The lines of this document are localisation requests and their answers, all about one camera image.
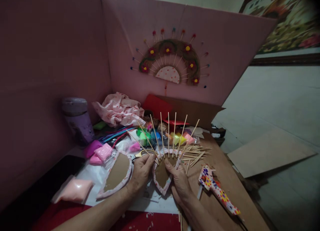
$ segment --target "wooden table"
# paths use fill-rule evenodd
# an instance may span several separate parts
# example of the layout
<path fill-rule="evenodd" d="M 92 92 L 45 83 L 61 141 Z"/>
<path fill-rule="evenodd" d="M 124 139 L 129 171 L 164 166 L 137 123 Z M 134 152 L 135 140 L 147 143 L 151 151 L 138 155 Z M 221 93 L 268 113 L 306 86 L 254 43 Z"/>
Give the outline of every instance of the wooden table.
<path fill-rule="evenodd" d="M 207 163 L 216 169 L 215 174 L 218 176 L 221 188 L 226 192 L 233 205 L 240 210 L 240 217 L 245 220 L 244 224 L 247 229 L 249 231 L 269 230 L 267 224 L 264 222 L 253 201 L 237 177 L 234 169 L 228 163 L 224 153 L 219 148 L 214 138 L 209 133 L 203 133 L 203 136 L 204 139 L 200 139 L 200 144 L 204 147 L 212 148 L 212 150 L 208 151 L 212 155 L 208 155 L 204 160 L 200 160 L 188 170 L 188 179 L 194 194 L 197 195 L 199 191 L 198 178 L 202 168 L 201 165 Z M 230 217 L 212 193 L 208 194 L 202 191 L 200 202 L 220 223 L 224 230 L 243 230 L 237 223 L 237 220 Z M 187 227 L 188 224 L 183 217 L 183 230 L 187 230 Z"/>

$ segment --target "purple bottle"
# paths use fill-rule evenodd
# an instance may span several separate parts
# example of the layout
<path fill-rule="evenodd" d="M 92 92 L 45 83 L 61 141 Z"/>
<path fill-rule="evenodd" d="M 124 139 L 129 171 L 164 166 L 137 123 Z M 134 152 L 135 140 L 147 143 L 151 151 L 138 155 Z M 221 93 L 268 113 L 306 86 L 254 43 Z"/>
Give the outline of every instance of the purple bottle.
<path fill-rule="evenodd" d="M 62 112 L 79 146 L 87 146 L 94 140 L 94 132 L 88 114 L 88 103 L 82 98 L 63 98 Z"/>

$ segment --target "pink partition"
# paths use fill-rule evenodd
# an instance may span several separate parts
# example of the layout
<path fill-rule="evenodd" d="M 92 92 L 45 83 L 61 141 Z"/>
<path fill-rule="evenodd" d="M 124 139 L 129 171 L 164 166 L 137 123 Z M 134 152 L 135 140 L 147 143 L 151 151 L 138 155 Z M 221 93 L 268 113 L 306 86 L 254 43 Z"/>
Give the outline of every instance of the pink partition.
<path fill-rule="evenodd" d="M 272 19 L 157 0 L 102 0 L 102 3 L 113 91 L 140 102 L 153 93 L 221 106 L 276 24 Z M 166 82 L 130 69 L 139 66 L 133 56 L 137 60 L 142 58 L 135 49 L 142 53 L 148 49 L 144 39 L 152 45 L 152 32 L 155 30 L 160 37 L 162 28 L 165 38 L 171 38 L 173 27 L 178 39 L 185 29 L 182 40 L 186 42 L 196 33 L 192 46 L 198 56 L 209 52 L 200 64 L 210 64 L 201 70 L 201 74 L 210 76 L 202 77 L 197 87 Z"/>
<path fill-rule="evenodd" d="M 1 210 L 72 147 L 61 98 L 103 101 L 111 85 L 100 0 L 1 0 L 0 10 Z"/>

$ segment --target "red tablecloth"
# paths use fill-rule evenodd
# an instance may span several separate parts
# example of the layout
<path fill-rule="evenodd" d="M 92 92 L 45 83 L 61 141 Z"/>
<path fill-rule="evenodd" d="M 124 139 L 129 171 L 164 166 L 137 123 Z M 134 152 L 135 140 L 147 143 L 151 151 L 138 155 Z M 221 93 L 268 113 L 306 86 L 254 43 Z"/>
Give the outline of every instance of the red tablecloth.
<path fill-rule="evenodd" d="M 46 231 L 52 230 L 68 219 L 91 208 L 87 205 L 76 204 L 72 202 L 60 201 L 57 204 L 51 204 L 40 219 L 33 225 L 32 230 Z M 180 230 L 180 223 L 177 214 L 154 213 L 126 211 L 125 217 L 114 224 L 111 230 Z"/>

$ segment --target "picture frame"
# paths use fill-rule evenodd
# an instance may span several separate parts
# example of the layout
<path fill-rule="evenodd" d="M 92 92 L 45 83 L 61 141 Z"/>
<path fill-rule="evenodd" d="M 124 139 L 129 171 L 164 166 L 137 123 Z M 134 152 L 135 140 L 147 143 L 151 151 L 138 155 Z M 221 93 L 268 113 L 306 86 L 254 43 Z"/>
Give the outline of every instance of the picture frame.
<path fill-rule="evenodd" d="M 250 66 L 320 65 L 319 14 L 309 1 L 244 0 L 239 13 L 278 19 Z"/>

